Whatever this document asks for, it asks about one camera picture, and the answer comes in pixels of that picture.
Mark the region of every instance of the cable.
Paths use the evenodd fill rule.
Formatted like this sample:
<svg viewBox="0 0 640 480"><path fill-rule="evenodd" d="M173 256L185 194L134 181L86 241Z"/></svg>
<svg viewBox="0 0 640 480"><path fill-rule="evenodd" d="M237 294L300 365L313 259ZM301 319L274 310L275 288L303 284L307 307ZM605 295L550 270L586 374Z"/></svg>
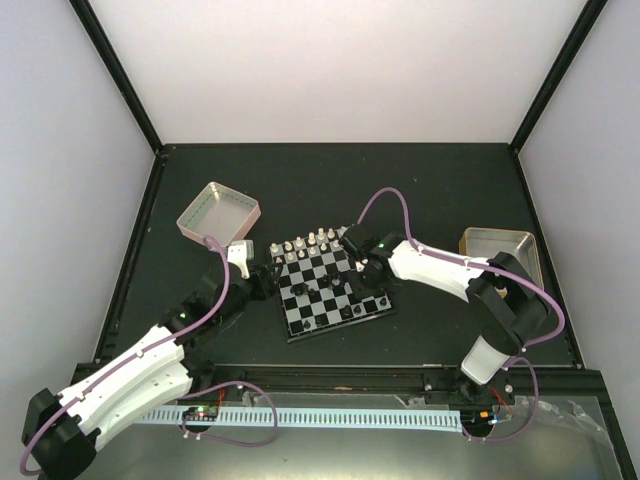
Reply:
<svg viewBox="0 0 640 480"><path fill-rule="evenodd" d="M500 393L495 388L491 387L491 393L493 393L493 396L498 399L498 402L499 402L498 412L500 412L500 405L504 405L507 408L507 410L509 410L509 412L513 413L513 409L511 408L511 405L507 404L507 402L504 401L504 398L502 398L502 395L500 395Z"/></svg>
<svg viewBox="0 0 640 480"><path fill-rule="evenodd" d="M180 331L178 331L178 332L176 332L176 333L174 333L172 335L168 335L165 338L162 338L162 339L160 339L160 340L158 340L158 341L156 341L156 342L154 342L154 343L152 343L150 345L147 345L146 347L144 347L142 349L143 353L147 353L149 350L152 350L155 347L158 347L158 346L160 346L160 345L162 345L162 344L164 344L166 342L169 342L171 340L175 340L176 338L179 338L182 335L186 335L187 333L189 333L189 332L195 330L196 328L200 327L203 323L205 323L207 320L209 320L212 316L214 316L216 314L216 312L218 311L218 309L222 305L222 302L224 302L225 297L227 296L227 292L229 291L229 281L230 281L229 262L227 261L227 257L225 256L224 249L222 248L222 246L218 243L218 241L215 238L213 238L210 235L205 235L204 241L205 241L205 244L206 244L207 248L209 248L209 250L211 250L211 251L215 251L216 253L218 253L220 255L220 258L222 259L222 267L224 269L224 284L223 284L223 287L222 287L222 293L220 294L220 298L218 299L216 304L213 306L213 308L211 310L209 310L209 312L207 314L205 314L200 320L198 320L197 322L195 322L194 324L192 324L192 325L190 325L190 326L188 326L186 328L183 328L182 330L180 330ZM112 368L110 368L105 373L100 375L87 388L85 388L82 391L82 397L73 398L72 400L69 401L69 403L67 403L64 407L60 408L46 422L44 422L42 427L40 427L40 429L33 435L31 440L27 444L27 447L25 448L24 452L22 453L22 457L20 458L20 473L22 475L27 476L27 477L33 477L33 476L40 475L40 474L43 473L43 471L41 469L39 469L39 470L29 470L29 468L27 467L27 460L29 459L29 456L31 456L31 452L33 451L33 449L36 446L36 444L40 441L42 436L51 427L51 425L53 425L60 417L62 417L62 415L64 415L69 409L71 409L71 407L73 407L76 403L81 401L80 398L83 398L84 396L86 396L89 393L91 393L91 391L94 388L96 388L98 385L100 385L102 382L104 382L107 378L109 378L111 375L113 375L115 372L120 370L125 365L128 365L129 363L131 363L136 358L138 358L138 355L136 353L133 353L130 356L128 356L127 358L125 358L124 360L122 360L117 365L114 365Z"/></svg>
<svg viewBox="0 0 640 480"><path fill-rule="evenodd" d="M514 432L510 435L507 435L505 437L500 437L500 438L481 438L481 437L474 437L473 435L471 435L466 428L462 427L462 434L467 437L470 441L477 441L477 442L483 442L483 443L501 443L501 442L508 442L509 440L514 440L516 438L518 438L520 435L522 435L524 432L527 431L527 429L533 425L533 421L536 419L536 414L538 413L538 400L540 398L539 396L539 391L538 391L538 377L536 376L536 371L533 369L533 365L531 365L531 362L529 360L527 360L526 358L523 357L517 357L515 359L515 361L513 363L518 363L518 362L522 362L524 364L527 365L527 367L529 368L529 371L531 372L531 379L533 380L533 410L531 411L531 416L529 417L529 420L527 420L527 423L524 424L524 426L518 430L517 432Z"/></svg>
<svg viewBox="0 0 640 480"><path fill-rule="evenodd" d="M276 411L276 406L273 404L273 401L271 400L271 398L269 398L269 395L267 395L264 392L264 390L262 390L257 385L254 385L254 384L249 383L249 382L242 382L240 380L232 381L232 382L225 382L225 383L220 383L218 385L214 385L213 387L207 388L207 389L202 390L200 392L190 393L188 395L185 395L184 397L181 397L180 400L187 400L189 398L199 397L201 395L206 395L207 393L215 392L216 390L220 390L220 389L223 389L223 388L231 387L231 386L234 386L234 385L242 385L243 387L251 388L252 390L255 390L256 392L258 392L260 395L262 395L265 398L265 400L269 404L269 407L271 407L271 412L273 412L273 430L271 432L271 435L269 435L269 437L267 437L266 439L261 440L259 442L241 442L239 440L233 440L231 438L219 437L218 435L210 435L210 434L207 434L207 433L194 433L194 432L190 432L189 430L187 430L187 421L192 419L192 417L187 417L182 421L182 431L185 434L185 438L190 435L190 436L196 437L196 438L205 438L207 440L215 440L217 442L228 443L230 445L236 445L238 447L262 447L264 445L268 445L269 443L271 443L271 442L273 442L275 440L275 438L278 436L278 412Z"/></svg>
<svg viewBox="0 0 640 480"><path fill-rule="evenodd" d="M358 223L362 223L362 220L364 220L365 215L367 214L367 212L369 211L369 208L371 208L371 205L373 205L373 202L375 202L378 197L380 197L380 195L382 195L383 193L394 193L398 199L400 200L400 203L402 204L402 210L404 213L404 230L405 230L405 234L407 236L407 240L409 241L409 244L415 249L417 250L419 253L421 254L425 254L425 255L429 255L430 257L434 257L440 260L444 260L446 262L450 262L450 263L454 263L456 265L460 265L460 266L465 266L467 268L477 268L480 270L484 270L485 272L490 272L493 273L495 275L501 275L503 277L509 278L510 280L513 280L516 283L519 283L520 285L528 288L529 290L531 290L532 292L534 292L535 294L539 295L541 298L543 298L550 306L551 308L555 311L556 315L558 316L558 325L556 326L556 328L550 332L547 333L545 335L542 335L540 337L537 338L533 338L527 342L525 342L524 346L528 347L531 345L535 345L537 343L541 343L541 342L545 342L547 340L550 340L554 337L556 337L557 335L560 334L560 332L562 332L562 330L564 330L565 324L566 324L566 318L564 316L564 312L562 311L562 308L560 308L560 305L558 305L558 302L555 301L555 299L549 295L547 292L545 292L542 288L540 288L538 285L536 285L533 282L530 282L529 280L526 280L518 275L515 275L511 272L507 272L506 270L502 270L500 268L496 268L496 267L492 267L491 265L487 265L484 263L478 263L478 262L473 262L473 261L467 261L464 260L462 258L458 258L457 256L451 256L451 254L447 255L445 252L442 251L435 251L433 249L430 249L429 247L423 246L423 245L419 245L416 240L413 238L413 236L411 235L411 226L410 226L410 222L409 222L409 207L407 205L407 201L405 200L404 196L402 195L402 193L400 193L400 191L396 188L393 187L386 187L386 188L382 188L380 190L378 190L372 197L371 199L367 202L367 204L365 205L364 209L362 210L362 213L360 213L360 216L358 217ZM507 360L507 362L505 363L504 367L508 368L511 365L513 365L514 359L517 357L512 357L509 360Z"/></svg>

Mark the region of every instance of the aluminum tray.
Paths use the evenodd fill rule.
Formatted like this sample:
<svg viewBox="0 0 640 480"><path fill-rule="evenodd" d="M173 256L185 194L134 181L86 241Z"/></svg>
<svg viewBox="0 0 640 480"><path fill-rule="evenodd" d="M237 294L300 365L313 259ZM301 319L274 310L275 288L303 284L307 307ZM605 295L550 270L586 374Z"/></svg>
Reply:
<svg viewBox="0 0 640 480"><path fill-rule="evenodd" d="M499 252L516 257L535 284L544 287L538 247L532 233L470 227L460 239L460 253L463 255L492 258Z"/></svg>
<svg viewBox="0 0 640 480"><path fill-rule="evenodd" d="M203 237L211 235L226 247L243 239L258 217L257 200L211 182L180 215L177 224L182 234L195 242L205 245Z"/></svg>

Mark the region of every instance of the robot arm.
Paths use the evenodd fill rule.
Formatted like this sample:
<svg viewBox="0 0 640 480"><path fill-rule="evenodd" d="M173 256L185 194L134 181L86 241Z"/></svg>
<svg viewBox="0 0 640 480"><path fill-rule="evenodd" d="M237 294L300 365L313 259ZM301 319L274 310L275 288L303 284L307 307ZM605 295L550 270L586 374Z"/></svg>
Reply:
<svg viewBox="0 0 640 480"><path fill-rule="evenodd" d="M222 307L209 321L149 349L193 325L212 309L223 289L217 270L205 275L199 287L134 346L93 375L58 395L44 389L31 399L22 434L25 446L58 415L31 452L50 480L76 478L98 451L145 413L199 391L203 384L209 386L213 364L203 347L242 313L248 301L271 297L279 276L278 267L266 257L255 255L249 241L235 242L226 255L233 264L229 289ZM101 378L85 396L83 392Z"/></svg>
<svg viewBox="0 0 640 480"><path fill-rule="evenodd" d="M349 227L341 243L360 263L351 275L354 294L361 298L388 288L397 280L413 280L444 290L468 302L482 323L482 334L460 364L460 371L475 385L487 384L509 357L524 344L549 315L545 303L533 292L507 278L473 265L491 265L531 281L522 265L507 253L493 259L471 258L417 244L419 250L397 234L384 239L371 235L359 224ZM461 382L464 397L471 401L468 382Z"/></svg>

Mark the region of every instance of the chess square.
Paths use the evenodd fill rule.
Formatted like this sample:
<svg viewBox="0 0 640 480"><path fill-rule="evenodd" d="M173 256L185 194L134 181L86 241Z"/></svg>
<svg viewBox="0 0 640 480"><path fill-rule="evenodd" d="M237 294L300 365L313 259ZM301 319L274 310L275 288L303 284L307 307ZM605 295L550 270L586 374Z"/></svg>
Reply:
<svg viewBox="0 0 640 480"><path fill-rule="evenodd" d="M309 301L313 303L322 302L322 295L317 290L309 292Z"/></svg>
<svg viewBox="0 0 640 480"><path fill-rule="evenodd" d="M350 320L353 318L353 311L351 311L351 308L341 308L340 316L342 320Z"/></svg>
<svg viewBox="0 0 640 480"><path fill-rule="evenodd" d="M315 267L313 269L313 274L316 278L322 278L327 274L327 269L324 267L324 265Z"/></svg>
<svg viewBox="0 0 640 480"><path fill-rule="evenodd" d="M324 313L324 305L322 303L312 303L311 311L313 312L314 316L320 315L321 313Z"/></svg>
<svg viewBox="0 0 640 480"><path fill-rule="evenodd" d="M323 288L322 290L320 290L320 297L322 297L323 300L331 300L332 298L334 298L333 292L328 288Z"/></svg>
<svg viewBox="0 0 640 480"><path fill-rule="evenodd" d="M326 313L321 313L320 315L316 315L316 327L325 327L329 325L329 317L327 317Z"/></svg>
<svg viewBox="0 0 640 480"><path fill-rule="evenodd" d="M286 315L287 315L287 322L289 323L302 319L302 317L300 316L300 310L297 308L294 310L287 310Z"/></svg>
<svg viewBox="0 0 640 480"><path fill-rule="evenodd" d="M293 285L297 285L299 283L304 282L304 277L300 272L292 273L291 275L289 275L289 278L291 278L291 283Z"/></svg>
<svg viewBox="0 0 640 480"><path fill-rule="evenodd" d="M322 263L324 263L325 265L331 265L336 263L336 259L333 256L333 253L325 253L321 255L321 258L322 258Z"/></svg>
<svg viewBox="0 0 640 480"><path fill-rule="evenodd" d="M338 270L341 272L348 272L351 270L351 265L349 265L349 260L340 260L336 263Z"/></svg>
<svg viewBox="0 0 640 480"><path fill-rule="evenodd" d="M311 310L311 306L309 305L305 305L304 307L300 308L300 316L302 318L309 318L313 316L313 310Z"/></svg>
<svg viewBox="0 0 640 480"><path fill-rule="evenodd" d="M391 303L386 296L383 298L376 298L376 303L378 304L378 310L388 310L391 308Z"/></svg>
<svg viewBox="0 0 640 480"><path fill-rule="evenodd" d="M278 285L280 285L280 288L287 288L290 287L291 285L293 285L293 283L291 283L291 277L289 275L286 276L280 276L280 280L278 280Z"/></svg>
<svg viewBox="0 0 640 480"><path fill-rule="evenodd" d="M342 297L346 294L347 294L347 291L345 290L344 287L341 287L339 285L337 287L333 287L333 295L335 297Z"/></svg>
<svg viewBox="0 0 640 480"><path fill-rule="evenodd" d="M309 297L307 295L296 297L296 302L298 304L298 307L306 307L307 305L311 304L311 301L309 300Z"/></svg>
<svg viewBox="0 0 640 480"><path fill-rule="evenodd" d="M327 312L327 319L329 320L329 324L331 325L342 323L342 317L340 316L339 310L332 310L331 312Z"/></svg>
<svg viewBox="0 0 640 480"><path fill-rule="evenodd" d="M308 258L300 260L298 264L300 265L300 270L302 271L311 270L313 268L313 266L311 265L311 260L309 260Z"/></svg>
<svg viewBox="0 0 640 480"><path fill-rule="evenodd" d="M298 335L299 333L302 333L304 331L302 320L291 322L289 324L289 331L291 332L291 335Z"/></svg>
<svg viewBox="0 0 640 480"><path fill-rule="evenodd" d="M310 280L313 280L315 277L313 270L303 270L302 271L302 278L304 279L305 282L308 282Z"/></svg>
<svg viewBox="0 0 640 480"><path fill-rule="evenodd" d="M378 310L378 304L376 303L375 300L369 300L367 302L363 302L363 305L367 313L373 313L376 310Z"/></svg>
<svg viewBox="0 0 640 480"><path fill-rule="evenodd" d="M336 298L336 304L338 305L338 308L344 308L347 305L349 305L349 299L347 298L347 296L345 295L344 297L338 297Z"/></svg>
<svg viewBox="0 0 640 480"><path fill-rule="evenodd" d="M354 318L362 317L363 315L367 314L366 310L364 309L361 303L357 303L357 302L355 303L349 302L349 303L351 303L351 311L353 312Z"/></svg>
<svg viewBox="0 0 640 480"><path fill-rule="evenodd" d="M336 303L335 298L331 298L329 300L325 300L324 302L322 302L324 304L324 308L327 312L330 312L332 310L337 310L338 308L338 304Z"/></svg>
<svg viewBox="0 0 640 480"><path fill-rule="evenodd" d="M288 300L290 298L295 297L295 295L291 292L291 288L281 288L280 295L282 296L282 301Z"/></svg>
<svg viewBox="0 0 640 480"><path fill-rule="evenodd" d="M296 302L296 297L287 298L282 302L284 304L284 308L287 310L293 310L298 308L298 302Z"/></svg>

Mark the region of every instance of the black metal frame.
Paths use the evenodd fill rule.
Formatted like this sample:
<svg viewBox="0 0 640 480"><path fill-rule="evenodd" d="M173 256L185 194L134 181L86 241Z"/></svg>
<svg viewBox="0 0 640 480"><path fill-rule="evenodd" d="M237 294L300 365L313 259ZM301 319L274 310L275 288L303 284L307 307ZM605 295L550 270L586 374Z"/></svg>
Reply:
<svg viewBox="0 0 640 480"><path fill-rule="evenodd" d="M78 18L82 22L100 57L102 57L102 61L107 67L107 70L109 70L113 81L116 82L118 90L120 90L122 97L125 102L127 102L131 113L135 117L136 122L138 122L142 133L144 133L144 136L147 138L151 149L156 154L159 153L160 150L162 150L163 143L156 133L156 129L151 123L147 112L145 112L142 102L129 81L129 77L120 63L115 50L111 46L107 34L102 28L102 25L100 25L98 17L93 11L93 8L91 8L91 3L88 0L69 0L69 2L76 11Z"/></svg>
<svg viewBox="0 0 640 480"><path fill-rule="evenodd" d="M596 23L606 4L607 0L588 0L585 4L567 40L560 49L560 53L558 53L556 60L553 62L551 70L549 70L547 77L544 79L538 94L529 107L529 111L525 115L522 124L520 124L520 128L518 128L515 137L513 137L511 141L510 146L516 154L522 150L527 138L531 135L536 123L538 123L538 120L542 116L542 112L544 112L544 109L547 107L553 93L556 91L556 88L558 88L558 85L560 85L564 74L567 73L578 50L580 50L587 35L589 35L591 27Z"/></svg>
<svg viewBox="0 0 640 480"><path fill-rule="evenodd" d="M76 11L78 18L82 22L82 25L87 31L89 38L91 38L91 41L100 54L100 57L102 57L102 60L109 70L114 82L118 86L120 93L127 102L131 113L133 113L140 129L147 138L151 149L156 154L160 153L164 144L156 133L156 130L151 123L138 94L129 81L129 77L120 63L115 50L111 46L111 42L109 41L107 34L102 28L102 25L100 25L100 21L91 7L90 0L69 0L69 2ZM607 0L587 0L582 12L576 20L576 23L569 33L569 36L560 49L560 53L558 53L558 56L553 62L547 77L542 83L540 90L538 90L533 103L529 107L527 114L520 124L516 135L510 143L510 147L516 154L520 152L529 138L529 135L533 131L536 123L542 116L542 112L544 112L549 100L551 100L556 88L558 88L562 78L565 73L567 73L573 59L580 50L580 47L589 35L591 28L595 24L606 4Z"/></svg>
<svg viewBox="0 0 640 480"><path fill-rule="evenodd" d="M164 154L162 141L155 131L149 116L140 101L133 85L131 84L122 64L120 63L105 31L91 8L89 0L69 0L78 18L85 27L87 34L93 42L96 50L104 61L109 73L116 83L125 102L129 106L138 125L144 133L149 145L156 154L154 165L149 176L144 197L133 233L127 247L123 265L118 276L109 310L107 312L103 330L96 348L93 364L78 365L73 381L79 381L88 374L100 368L99 363L111 360L115 347L115 339L118 333L119 317L124 308L125 299L129 290L129 283L136 265L138 253L147 224L155 202L158 187L162 180L167 155ZM541 117L545 107L549 103L553 93L567 72L577 52L586 39L589 31L595 24L599 14L606 5L607 0L587 0L578 20L565 41L560 53L554 61L551 70L547 74L538 94L529 108L515 137L511 141L510 148L514 153L514 161L517 164L523 189L527 195L529 210L531 211L538 241L543 256L549 257L549 250L542 234L540 222L535 212L529 188L522 171L518 153L522 149L527 138L533 131L537 121ZM559 290L559 284L555 271L550 269L554 287ZM558 299L565 308L562 296ZM598 398L600 409L604 416L609 436L615 447L616 457L625 479L636 479L636 473L631 463L631 457L627 450L620 425L611 405L611 400L600 372L582 369L582 356L570 322L567 323L567 336L576 356L576 368L537 368L542 395L562 396L595 396ZM216 376L221 378L244 378L254 383L263 385L267 390L290 391L335 391L336 386L350 382L350 387L355 390L368 392L379 391L394 393L424 394L425 379L438 375L443 368L303 368L291 367L287 369L277 367L218 367ZM513 368L508 373L508 381L519 393L533 393L531 378L527 369Z"/></svg>

